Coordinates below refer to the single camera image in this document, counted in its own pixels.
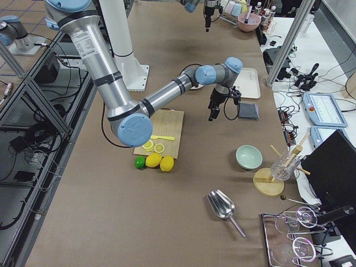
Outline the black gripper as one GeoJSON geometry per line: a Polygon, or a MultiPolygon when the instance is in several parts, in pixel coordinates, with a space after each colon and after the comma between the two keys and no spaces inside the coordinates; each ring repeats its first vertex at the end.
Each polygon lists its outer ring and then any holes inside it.
{"type": "Polygon", "coordinates": [[[237,107],[240,107],[241,92],[237,90],[235,86],[215,85],[210,95],[210,103],[208,105],[208,109],[211,109],[209,121],[217,119],[220,113],[219,105],[225,102],[228,98],[232,98],[234,104],[237,107]]]}
{"type": "Polygon", "coordinates": [[[211,16],[214,15],[215,10],[219,11],[219,15],[222,15],[223,13],[223,7],[218,4],[214,5],[212,7],[210,6],[205,6],[204,7],[204,18],[205,18],[205,31],[209,32],[210,27],[211,27],[211,16]]]}

